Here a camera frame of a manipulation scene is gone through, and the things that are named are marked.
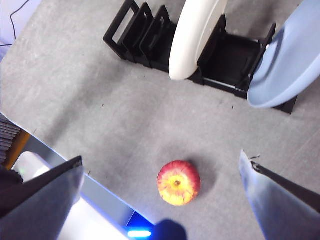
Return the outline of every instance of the gray carpet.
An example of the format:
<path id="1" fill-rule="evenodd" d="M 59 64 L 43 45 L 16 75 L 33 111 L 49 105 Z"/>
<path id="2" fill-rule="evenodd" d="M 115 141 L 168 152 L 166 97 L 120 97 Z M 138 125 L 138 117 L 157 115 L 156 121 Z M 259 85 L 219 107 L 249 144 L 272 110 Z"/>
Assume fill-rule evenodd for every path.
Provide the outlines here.
<path id="1" fill-rule="evenodd" d="M 300 0 L 230 0 L 227 30 L 264 37 Z M 183 0 L 165 4 L 177 21 Z M 1 64 L 1 111 L 156 223 L 185 226 L 190 240 L 263 239 L 238 172 L 241 149 L 320 193 L 320 82 L 292 115 L 253 109 L 230 93 L 171 81 L 167 73 L 120 60 L 102 41 L 122 1 L 43 0 Z M 157 175 L 191 160 L 202 180 L 183 207 L 164 202 Z"/>

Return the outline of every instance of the apple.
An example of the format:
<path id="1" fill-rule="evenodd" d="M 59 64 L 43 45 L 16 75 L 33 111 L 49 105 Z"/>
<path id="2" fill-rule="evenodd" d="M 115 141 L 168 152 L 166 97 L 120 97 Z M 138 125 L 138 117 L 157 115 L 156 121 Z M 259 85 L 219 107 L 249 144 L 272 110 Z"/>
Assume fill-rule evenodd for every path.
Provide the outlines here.
<path id="1" fill-rule="evenodd" d="M 174 206 L 183 206 L 198 195 L 201 180 L 191 163 L 175 160 L 161 169 L 157 186 L 163 200 Z"/>

